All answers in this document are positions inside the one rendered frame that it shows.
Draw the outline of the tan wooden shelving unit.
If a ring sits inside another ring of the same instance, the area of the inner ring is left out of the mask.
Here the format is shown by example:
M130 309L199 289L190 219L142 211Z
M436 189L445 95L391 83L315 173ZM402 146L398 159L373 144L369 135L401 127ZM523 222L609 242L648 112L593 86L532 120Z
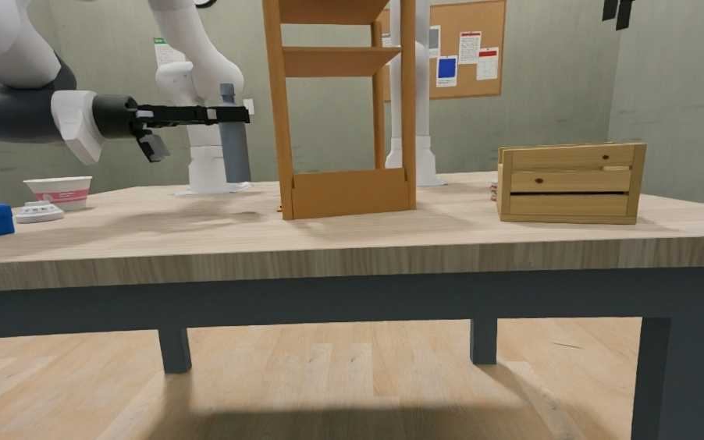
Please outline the tan wooden shelving unit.
M416 209L415 0L400 0L400 47L375 21L388 2L261 0L283 219ZM283 47L281 23L371 25L371 47ZM399 53L402 168L386 169L383 66ZM355 76L372 76L375 169L293 174L285 77Z

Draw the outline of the white paper cup with red band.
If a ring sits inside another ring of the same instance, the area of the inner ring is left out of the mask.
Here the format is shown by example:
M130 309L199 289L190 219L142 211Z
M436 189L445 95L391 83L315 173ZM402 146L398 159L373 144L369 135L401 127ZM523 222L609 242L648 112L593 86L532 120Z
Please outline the white paper cup with red band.
M73 211L86 207L92 177L73 179L35 179L23 181L39 201L49 201L62 211Z

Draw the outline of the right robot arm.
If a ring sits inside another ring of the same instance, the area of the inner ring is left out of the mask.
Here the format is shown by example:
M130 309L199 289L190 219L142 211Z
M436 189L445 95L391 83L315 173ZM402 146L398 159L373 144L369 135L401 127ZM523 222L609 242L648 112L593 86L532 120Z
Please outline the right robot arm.
M85 165L95 165L108 139L92 114L95 92L76 90L71 68L30 23L31 0L0 0L0 142L66 142ZM207 107L223 100L220 83L233 83L240 96L244 78L222 56L204 31L194 0L148 0L165 43L190 62L173 62L157 70L157 85L176 106ZM61 130L60 130L61 129ZM243 189L250 183L227 183L219 125L187 125L190 139L190 188L203 193ZM199 146L199 147L196 147Z

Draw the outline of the light wooden crate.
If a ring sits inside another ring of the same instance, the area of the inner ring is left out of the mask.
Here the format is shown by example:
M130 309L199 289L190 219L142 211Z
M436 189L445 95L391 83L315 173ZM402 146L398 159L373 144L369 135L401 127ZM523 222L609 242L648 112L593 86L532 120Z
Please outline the light wooden crate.
M595 143L499 148L500 221L636 225L646 147Z

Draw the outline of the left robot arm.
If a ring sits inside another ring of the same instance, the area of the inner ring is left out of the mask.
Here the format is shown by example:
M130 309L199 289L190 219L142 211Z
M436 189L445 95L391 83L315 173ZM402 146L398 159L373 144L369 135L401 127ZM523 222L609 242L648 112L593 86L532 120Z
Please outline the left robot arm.
M429 110L429 17L430 0L416 0L415 71L416 136L428 136ZM390 0L391 47L400 47L400 0ZM389 64L392 107L392 150L386 169L402 168L401 147L401 72L400 53ZM436 176L435 155L430 151L430 137L416 137L416 185L440 182Z

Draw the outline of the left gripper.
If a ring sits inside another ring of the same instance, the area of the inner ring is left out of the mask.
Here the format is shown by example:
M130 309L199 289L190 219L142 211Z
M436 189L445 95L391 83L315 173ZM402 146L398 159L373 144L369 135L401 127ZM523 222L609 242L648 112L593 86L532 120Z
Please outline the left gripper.
M628 28L633 1L635 0L620 0L617 14L618 0L604 0L602 21L614 19L617 14L616 31Z

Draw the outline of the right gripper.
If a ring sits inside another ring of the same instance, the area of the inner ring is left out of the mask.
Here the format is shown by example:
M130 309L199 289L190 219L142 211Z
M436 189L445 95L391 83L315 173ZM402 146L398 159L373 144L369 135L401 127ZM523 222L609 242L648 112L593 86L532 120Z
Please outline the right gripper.
M106 139L137 138L136 130L142 130L144 124L147 128L161 129L178 124L210 126L219 122L250 123L246 106L138 106L129 95L95 95L92 114L96 127Z

